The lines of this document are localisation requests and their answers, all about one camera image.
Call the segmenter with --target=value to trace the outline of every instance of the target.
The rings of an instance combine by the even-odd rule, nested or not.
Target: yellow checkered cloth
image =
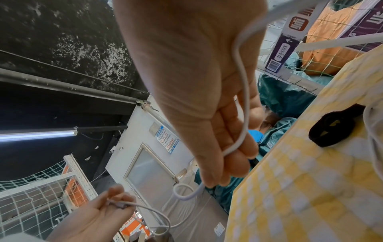
[[[308,138],[324,114],[383,96],[382,60],[383,45],[348,63],[249,173],[234,191],[225,241],[383,240],[383,182],[362,118],[332,147]]]

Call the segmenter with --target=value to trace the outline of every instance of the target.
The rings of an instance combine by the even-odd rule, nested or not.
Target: barcode label
[[[275,60],[270,60],[270,63],[267,66],[267,69],[269,69],[272,72],[277,72],[278,68],[280,67],[280,63]]]

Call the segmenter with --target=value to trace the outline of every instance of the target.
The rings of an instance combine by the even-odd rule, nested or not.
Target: hand
[[[258,147],[248,134],[223,157],[242,129],[234,102],[243,103],[231,44],[252,20],[267,12],[265,0],[114,0],[129,53],[148,90],[195,156],[208,187],[243,177]],[[255,69],[264,32],[240,49],[247,70],[249,128],[263,120]]]
[[[128,221],[136,207],[119,209],[108,205],[107,199],[136,202],[118,184],[81,206],[66,217],[48,236],[49,242],[110,242],[121,226]]]

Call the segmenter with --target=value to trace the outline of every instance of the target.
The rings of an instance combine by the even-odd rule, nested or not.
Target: black hair tie
[[[366,106],[354,104],[343,111],[325,114],[315,123],[308,137],[320,147],[327,147],[346,139],[355,127],[354,118],[363,114]]]

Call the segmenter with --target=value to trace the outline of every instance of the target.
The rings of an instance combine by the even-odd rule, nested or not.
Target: orange bag
[[[306,43],[336,39],[352,20],[360,5],[361,2],[337,12],[326,7],[310,28]],[[299,56],[302,58],[302,69],[306,74],[312,76],[321,75],[321,73],[336,75],[347,62],[362,54],[363,52],[335,47],[304,51],[303,55],[299,53]]]

